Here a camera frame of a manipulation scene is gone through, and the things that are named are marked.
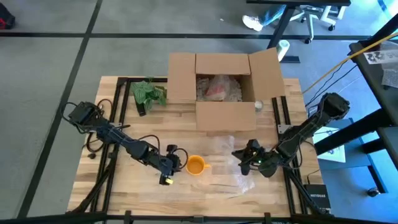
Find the orange cup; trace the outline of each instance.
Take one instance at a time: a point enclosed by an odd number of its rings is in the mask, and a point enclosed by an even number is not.
[[[187,161],[187,171],[191,175],[200,175],[205,168],[211,167],[205,163],[205,160],[201,156],[190,156]]]

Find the white sneaker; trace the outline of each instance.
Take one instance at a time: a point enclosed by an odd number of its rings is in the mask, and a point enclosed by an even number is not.
[[[242,21],[244,25],[246,25],[250,29],[254,29],[255,31],[262,30],[262,25],[258,17],[242,16]]]

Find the yellow cable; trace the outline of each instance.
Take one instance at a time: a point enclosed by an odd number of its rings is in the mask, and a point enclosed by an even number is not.
[[[314,87],[320,80],[322,80],[322,79],[324,79],[326,76],[328,76],[334,69],[336,69],[337,67],[339,67],[342,63],[345,63],[345,62],[348,61],[349,59],[351,59],[351,58],[353,58],[353,57],[355,57],[355,56],[357,56],[357,55],[359,55],[359,54],[361,54],[361,53],[363,53],[363,52],[365,52],[365,51],[371,49],[372,47],[376,46],[377,44],[380,44],[381,42],[384,42],[384,41],[389,40],[389,39],[391,39],[391,38],[393,38],[393,37],[396,37],[396,36],[398,36],[398,32],[396,32],[395,34],[391,34],[390,36],[385,37],[385,38],[383,38],[383,39],[381,39],[381,40],[379,40],[379,41],[377,41],[377,42],[375,42],[375,43],[373,43],[373,44],[371,44],[371,45],[365,47],[364,49],[360,50],[359,52],[356,52],[356,53],[353,54],[353,55],[350,55],[350,56],[347,57],[346,59],[342,60],[339,64],[337,64],[336,66],[334,66],[329,72],[327,72],[326,74],[322,75],[322,77],[320,77],[315,83],[313,83],[310,87],[308,87],[306,90],[304,90],[303,94],[306,93],[307,91],[309,91],[312,87]]]

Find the artificial plant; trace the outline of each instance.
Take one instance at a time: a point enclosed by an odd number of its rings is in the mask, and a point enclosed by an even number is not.
[[[149,82],[141,81],[133,83],[131,90],[138,104],[143,103],[145,111],[149,111],[157,100],[160,105],[166,106],[167,90],[163,86],[154,86]]]

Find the white label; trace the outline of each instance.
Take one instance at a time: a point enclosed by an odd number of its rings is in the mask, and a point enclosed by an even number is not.
[[[380,50],[364,53],[369,64],[398,62],[398,50]]]

